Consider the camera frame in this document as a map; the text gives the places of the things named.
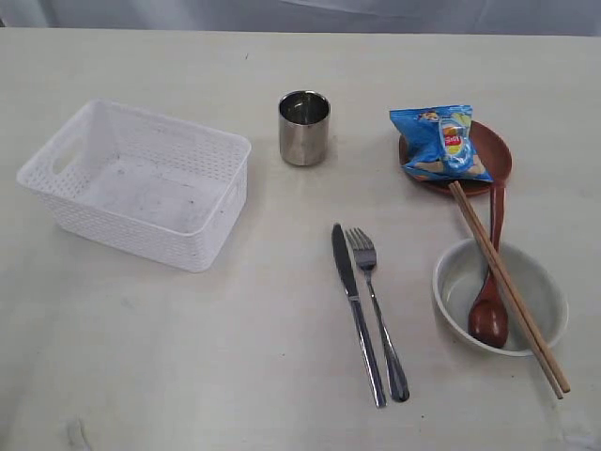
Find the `silver table knife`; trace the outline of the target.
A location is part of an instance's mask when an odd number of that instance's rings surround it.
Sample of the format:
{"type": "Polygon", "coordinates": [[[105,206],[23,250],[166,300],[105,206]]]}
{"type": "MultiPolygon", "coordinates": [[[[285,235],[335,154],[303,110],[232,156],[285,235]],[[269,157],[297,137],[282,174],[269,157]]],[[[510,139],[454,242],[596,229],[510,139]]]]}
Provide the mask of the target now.
{"type": "Polygon", "coordinates": [[[339,223],[335,223],[332,227],[331,245],[335,265],[344,286],[355,322],[366,373],[370,381],[370,390],[376,407],[381,409],[386,406],[386,397],[379,373],[377,358],[373,350],[370,334],[362,311],[361,299],[347,249],[347,240],[339,223]]]}

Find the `silver fork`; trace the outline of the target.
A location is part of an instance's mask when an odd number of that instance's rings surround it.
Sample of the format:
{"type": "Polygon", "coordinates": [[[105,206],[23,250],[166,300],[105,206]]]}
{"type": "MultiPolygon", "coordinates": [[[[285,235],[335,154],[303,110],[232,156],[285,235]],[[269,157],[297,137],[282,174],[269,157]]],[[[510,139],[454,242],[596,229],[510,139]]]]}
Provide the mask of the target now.
{"type": "Polygon", "coordinates": [[[345,234],[351,245],[355,264],[363,272],[378,322],[391,397],[396,402],[405,402],[409,400],[408,380],[384,322],[384,317],[372,284],[372,273],[378,264],[375,245],[359,227],[348,228],[345,234]]]}

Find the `shiny steel cup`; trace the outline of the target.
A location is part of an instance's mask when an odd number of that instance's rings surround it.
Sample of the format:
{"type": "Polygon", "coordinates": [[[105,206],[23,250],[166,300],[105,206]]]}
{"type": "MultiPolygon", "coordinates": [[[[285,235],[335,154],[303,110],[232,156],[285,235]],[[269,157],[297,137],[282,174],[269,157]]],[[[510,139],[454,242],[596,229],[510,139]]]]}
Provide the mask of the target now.
{"type": "Polygon", "coordinates": [[[321,163],[327,154],[331,105],[312,90],[285,94],[278,104],[279,149],[295,166],[321,163]]]}

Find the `brown round plate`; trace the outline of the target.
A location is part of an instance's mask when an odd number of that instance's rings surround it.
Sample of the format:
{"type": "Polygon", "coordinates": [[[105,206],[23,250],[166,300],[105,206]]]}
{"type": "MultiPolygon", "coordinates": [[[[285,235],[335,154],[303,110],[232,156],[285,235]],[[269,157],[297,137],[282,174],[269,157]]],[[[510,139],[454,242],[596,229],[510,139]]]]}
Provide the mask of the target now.
{"type": "MultiPolygon", "coordinates": [[[[507,180],[512,170],[512,155],[504,141],[485,124],[473,120],[470,128],[470,139],[475,145],[478,156],[493,179],[507,180]]],[[[417,186],[422,186],[439,194],[451,195],[448,180],[417,180],[406,173],[417,186]]],[[[467,196],[487,194],[490,183],[481,180],[462,179],[460,184],[467,196]]]]}

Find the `blue chip bag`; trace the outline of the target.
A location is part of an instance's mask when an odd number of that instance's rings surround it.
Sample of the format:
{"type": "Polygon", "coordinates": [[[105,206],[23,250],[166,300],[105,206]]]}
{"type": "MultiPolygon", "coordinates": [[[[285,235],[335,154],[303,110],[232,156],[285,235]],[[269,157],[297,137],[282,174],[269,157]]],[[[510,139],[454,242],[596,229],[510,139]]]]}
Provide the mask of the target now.
{"type": "Polygon", "coordinates": [[[390,120],[407,144],[402,167],[413,178],[492,181],[470,139],[471,106],[392,110],[390,120]]]}

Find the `brown wooden spoon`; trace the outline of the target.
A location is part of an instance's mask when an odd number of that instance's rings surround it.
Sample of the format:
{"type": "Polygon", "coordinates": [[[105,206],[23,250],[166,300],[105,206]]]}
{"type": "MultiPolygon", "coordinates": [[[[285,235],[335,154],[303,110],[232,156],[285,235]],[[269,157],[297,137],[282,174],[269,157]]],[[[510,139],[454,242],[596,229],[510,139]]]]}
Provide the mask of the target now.
{"type": "MultiPolygon", "coordinates": [[[[496,251],[500,248],[504,199],[504,183],[495,181],[490,188],[489,238],[496,251]]],[[[505,345],[508,337],[508,314],[490,269],[487,269],[483,286],[470,309],[469,333],[480,342],[497,349],[505,345]]]]}

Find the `white perforated plastic basket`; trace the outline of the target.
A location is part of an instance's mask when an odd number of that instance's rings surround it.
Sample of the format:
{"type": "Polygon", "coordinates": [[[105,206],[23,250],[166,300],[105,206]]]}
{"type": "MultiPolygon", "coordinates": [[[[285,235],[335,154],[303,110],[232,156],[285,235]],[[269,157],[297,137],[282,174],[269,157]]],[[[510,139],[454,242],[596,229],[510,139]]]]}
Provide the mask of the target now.
{"type": "Polygon", "coordinates": [[[250,141],[114,101],[74,114],[17,175],[64,230],[207,270],[247,199],[250,141]]]}

